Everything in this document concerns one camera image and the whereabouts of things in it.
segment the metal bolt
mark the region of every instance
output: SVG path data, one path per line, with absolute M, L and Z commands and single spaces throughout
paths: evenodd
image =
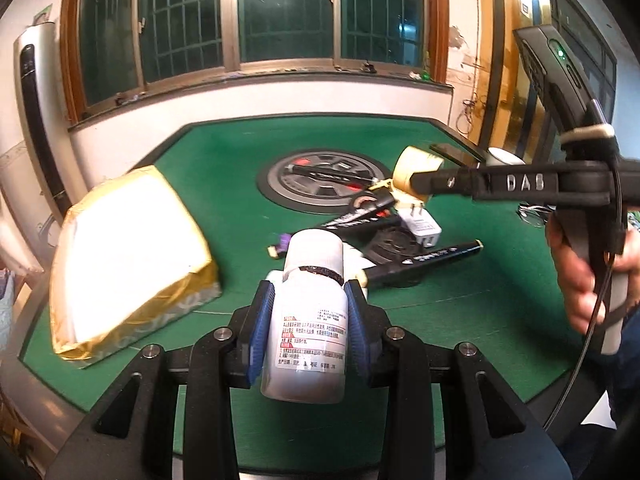
M 458 351 L 466 357 L 471 357 L 478 353 L 478 347 L 473 343 L 460 343 L 458 345 Z
M 160 345 L 147 345 L 142 349 L 142 355 L 147 359 L 153 359 L 160 353 Z
M 392 326 L 391 328 L 386 329 L 386 336 L 389 339 L 398 341 L 399 339 L 404 338 L 404 330 L 402 330 L 399 326 Z
M 233 334 L 234 332 L 228 326 L 223 326 L 213 333 L 213 337 L 218 341 L 226 341 L 227 339 L 230 339 Z

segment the green table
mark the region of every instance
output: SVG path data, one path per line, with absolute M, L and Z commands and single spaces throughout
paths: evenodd
M 257 172 L 279 155 L 302 148 L 361 152 L 393 168 L 407 145 L 427 149 L 450 138 L 430 123 L 368 117 L 294 117 L 195 126 L 156 162 L 200 225 L 222 273 L 223 295 L 119 353 L 79 370 L 51 350 L 44 310 L 23 357 L 42 381 L 83 410 L 89 409 L 125 364 L 149 343 L 187 346 L 228 323 L 248 304 L 258 282 L 282 262 L 265 247 L 280 232 L 313 226 L 317 215 L 294 212 L 265 199 Z M 471 341 L 525 400 L 538 394 L 572 362 L 576 339 L 567 327 L 543 231 L 514 213 L 513 203 L 473 203 L 436 197 L 429 210 L 443 228 L 441 245 L 478 238 L 476 257 L 434 270 L 419 286 L 373 290 L 369 301 L 425 342 L 452 348 Z M 175 427 L 182 448 L 185 390 Z M 443 443 L 436 389 L 436 442 Z M 326 472 L 375 464 L 382 448 L 385 390 L 368 390 L 353 369 L 346 398 L 335 406 L 266 399 L 259 387 L 233 390 L 232 409 L 242 468 Z

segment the bottle cap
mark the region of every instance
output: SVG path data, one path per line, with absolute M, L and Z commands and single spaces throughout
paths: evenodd
M 344 277 L 342 240 L 322 229 L 305 229 L 291 237 L 289 252 L 284 261 L 284 276 L 299 267 L 324 267 Z

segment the tape roll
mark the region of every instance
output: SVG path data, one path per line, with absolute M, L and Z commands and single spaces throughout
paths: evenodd
M 415 196 L 422 202 L 427 202 L 426 195 L 420 195 L 411 187 L 411 176 L 424 171 L 436 171 L 444 160 L 433 153 L 424 152 L 415 146 L 407 146 L 400 154 L 393 174 L 393 186 L 405 193 Z

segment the human hand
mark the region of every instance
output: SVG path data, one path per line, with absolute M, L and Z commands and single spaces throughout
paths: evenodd
M 581 334 L 585 334 L 597 300 L 593 290 L 593 271 L 566 243 L 562 227 L 554 216 L 547 222 L 545 234 L 558 272 L 558 285 L 564 296 L 564 309 L 569 324 Z M 640 301 L 640 233 L 635 229 L 629 229 L 627 232 L 625 251 L 622 255 L 616 256 L 613 269 L 616 272 L 628 272 L 626 308 L 635 308 Z M 597 321 L 601 323 L 603 320 L 604 306 L 600 305 Z

